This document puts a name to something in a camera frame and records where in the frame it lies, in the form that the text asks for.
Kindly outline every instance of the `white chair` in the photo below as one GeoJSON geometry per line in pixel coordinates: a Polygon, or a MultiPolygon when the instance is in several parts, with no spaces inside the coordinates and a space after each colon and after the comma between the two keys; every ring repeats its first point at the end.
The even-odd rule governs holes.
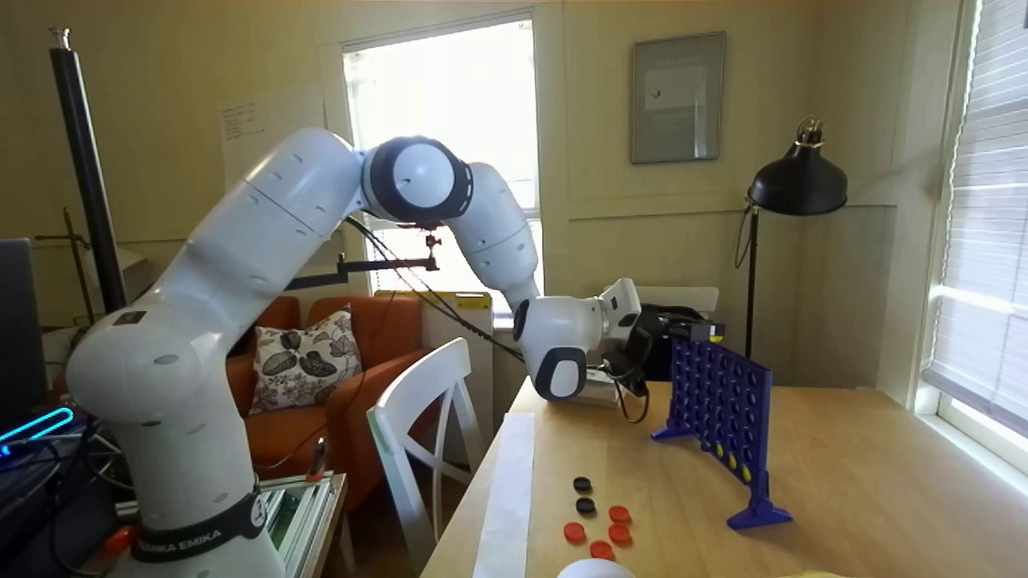
{"type": "Polygon", "coordinates": [[[464,337],[440,342],[416,365],[410,365],[384,391],[379,403],[368,411],[387,481],[397,500],[398,522],[405,530],[410,555],[416,574],[429,565],[429,555],[443,530],[443,476],[471,485],[474,473],[481,463],[487,443],[465,391],[465,376],[474,371],[471,342],[464,337]],[[421,415],[437,403],[437,433],[429,448],[413,436],[413,426],[421,415]],[[465,465],[446,463],[446,430],[459,426],[465,465]],[[431,469],[431,507],[425,507],[421,485],[416,479],[416,463],[431,469]]]}

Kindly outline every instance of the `orange couch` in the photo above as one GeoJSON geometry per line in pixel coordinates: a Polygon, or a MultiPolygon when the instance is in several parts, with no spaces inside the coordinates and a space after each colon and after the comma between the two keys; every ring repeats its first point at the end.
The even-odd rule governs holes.
{"type": "Polygon", "coordinates": [[[310,315],[301,317],[299,300],[280,295],[255,321],[255,326],[310,326],[340,309],[351,309],[362,371],[335,384],[324,403],[250,415],[258,389],[255,335],[238,348],[236,357],[229,357],[229,384],[249,423],[258,476],[280,479],[311,473],[317,436],[324,436],[329,469],[347,473],[343,511],[354,511],[384,481],[384,463],[368,423],[368,411],[379,401],[379,395],[398,371],[425,357],[421,300],[397,291],[329,295],[311,301],[310,315]]]}

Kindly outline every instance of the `window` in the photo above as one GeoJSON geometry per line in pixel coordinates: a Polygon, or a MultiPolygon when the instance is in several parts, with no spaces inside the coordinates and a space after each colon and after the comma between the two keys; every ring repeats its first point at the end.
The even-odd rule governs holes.
{"type": "Polygon", "coordinates": [[[1028,436],[1028,28],[1026,0],[979,0],[956,139],[923,382],[965,433],[1028,436]]]}
{"type": "MultiPolygon", "coordinates": [[[[530,18],[347,52],[343,76],[356,149],[429,134],[464,161],[497,167],[543,247],[530,18]]],[[[425,232],[397,222],[369,222],[369,227],[398,257],[425,253],[425,232]]],[[[434,233],[443,242],[434,252],[440,270],[417,276],[431,288],[487,288],[453,233],[446,227],[434,233]]],[[[373,272],[373,288],[413,288],[410,280],[413,270],[373,272]]],[[[492,309],[504,315],[509,301],[496,291],[492,309]]]]}

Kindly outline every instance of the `pillow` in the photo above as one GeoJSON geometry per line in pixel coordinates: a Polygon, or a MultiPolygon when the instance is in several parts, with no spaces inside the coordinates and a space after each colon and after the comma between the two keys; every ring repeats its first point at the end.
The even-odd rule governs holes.
{"type": "Polygon", "coordinates": [[[258,326],[258,389],[250,415],[322,403],[332,389],[359,371],[351,310],[299,326],[258,326]]]}

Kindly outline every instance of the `black lamp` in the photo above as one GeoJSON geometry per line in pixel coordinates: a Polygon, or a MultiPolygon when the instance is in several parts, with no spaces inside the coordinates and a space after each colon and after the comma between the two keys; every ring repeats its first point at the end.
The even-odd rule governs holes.
{"type": "Polygon", "coordinates": [[[747,357],[753,357],[753,315],[759,287],[762,209],[780,216],[830,216],[844,207],[844,172],[822,156],[822,121],[799,126],[791,151],[762,167],[749,186],[749,291],[747,291],[747,357]]]}

